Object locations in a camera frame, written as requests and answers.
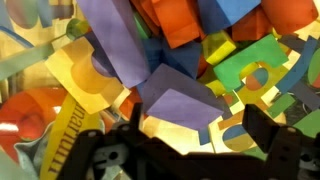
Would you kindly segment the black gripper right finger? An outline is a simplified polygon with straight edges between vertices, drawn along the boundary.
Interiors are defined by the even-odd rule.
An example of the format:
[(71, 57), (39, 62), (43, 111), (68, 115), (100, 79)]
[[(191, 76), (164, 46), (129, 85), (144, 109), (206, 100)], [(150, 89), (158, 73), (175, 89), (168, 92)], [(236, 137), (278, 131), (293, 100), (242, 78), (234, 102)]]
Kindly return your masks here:
[(280, 126), (252, 104), (245, 106), (242, 126), (267, 154), (263, 165), (265, 180), (297, 180), (302, 151), (300, 131)]

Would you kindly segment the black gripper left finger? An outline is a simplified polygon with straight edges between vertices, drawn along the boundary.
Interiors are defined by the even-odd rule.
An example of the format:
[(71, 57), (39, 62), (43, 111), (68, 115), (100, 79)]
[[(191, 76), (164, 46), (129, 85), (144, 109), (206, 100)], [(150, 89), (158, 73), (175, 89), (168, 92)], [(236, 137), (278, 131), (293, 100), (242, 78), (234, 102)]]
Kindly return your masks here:
[(129, 122), (115, 123), (103, 134), (100, 130), (86, 130), (80, 133), (67, 156), (57, 180), (85, 180), (89, 169), (94, 180), (100, 180), (107, 168), (120, 166), (132, 179), (138, 178), (137, 162), (133, 156), (133, 146), (123, 137), (123, 133), (139, 131), (139, 121), (143, 117), (143, 105), (136, 103)]

